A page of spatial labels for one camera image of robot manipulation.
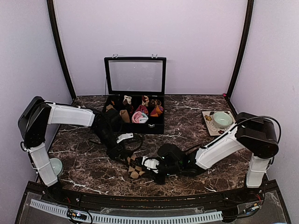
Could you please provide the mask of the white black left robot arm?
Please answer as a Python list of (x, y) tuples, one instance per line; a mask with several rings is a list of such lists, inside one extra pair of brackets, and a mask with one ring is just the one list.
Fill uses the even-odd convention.
[(110, 159), (127, 163), (127, 153), (117, 140), (111, 118), (100, 110), (55, 103), (46, 101), (41, 96), (35, 96), (21, 114), (17, 125), (22, 137), (20, 147), (22, 151), (28, 153), (33, 169), (42, 183), (50, 187), (47, 195), (55, 203), (63, 203), (66, 200), (66, 193), (55, 185), (58, 183), (58, 177), (50, 163), (45, 144), (49, 126), (91, 129), (105, 146)]

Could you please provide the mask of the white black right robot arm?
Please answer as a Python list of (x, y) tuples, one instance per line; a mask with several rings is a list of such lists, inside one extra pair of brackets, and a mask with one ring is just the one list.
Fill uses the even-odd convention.
[(281, 135), (281, 125), (273, 117), (241, 112), (237, 121), (212, 142), (184, 152), (174, 144), (163, 144), (158, 156), (143, 164), (162, 179), (174, 174), (198, 176), (230, 155), (246, 150), (251, 156), (245, 187), (239, 191), (238, 198), (247, 203), (256, 196), (256, 188), (261, 186), (278, 153)]

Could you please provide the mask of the maroon purple orange striped sock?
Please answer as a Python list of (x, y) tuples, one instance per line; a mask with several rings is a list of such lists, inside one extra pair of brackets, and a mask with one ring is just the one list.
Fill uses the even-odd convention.
[(151, 117), (159, 117), (163, 114), (164, 108), (160, 105), (157, 105), (152, 112), (150, 113)]

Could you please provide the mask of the brown argyle sock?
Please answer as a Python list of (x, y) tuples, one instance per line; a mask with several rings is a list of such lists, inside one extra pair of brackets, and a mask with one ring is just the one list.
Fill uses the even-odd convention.
[(127, 157), (127, 168), (129, 177), (132, 179), (138, 179), (142, 175), (145, 174), (145, 171), (142, 169), (141, 166), (137, 164), (136, 161), (137, 157), (135, 154), (132, 154), (130, 157)]

